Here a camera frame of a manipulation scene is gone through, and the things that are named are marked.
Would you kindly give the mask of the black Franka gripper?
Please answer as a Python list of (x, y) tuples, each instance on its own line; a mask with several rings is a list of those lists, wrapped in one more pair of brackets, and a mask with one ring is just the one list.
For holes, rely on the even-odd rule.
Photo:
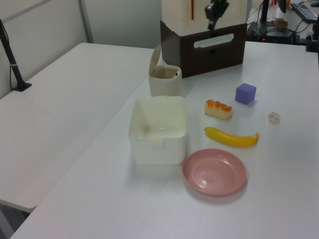
[(224, 15), (229, 2), (227, 0), (212, 0), (209, 5), (205, 7), (205, 14), (208, 21), (208, 29), (214, 30), (218, 20)]

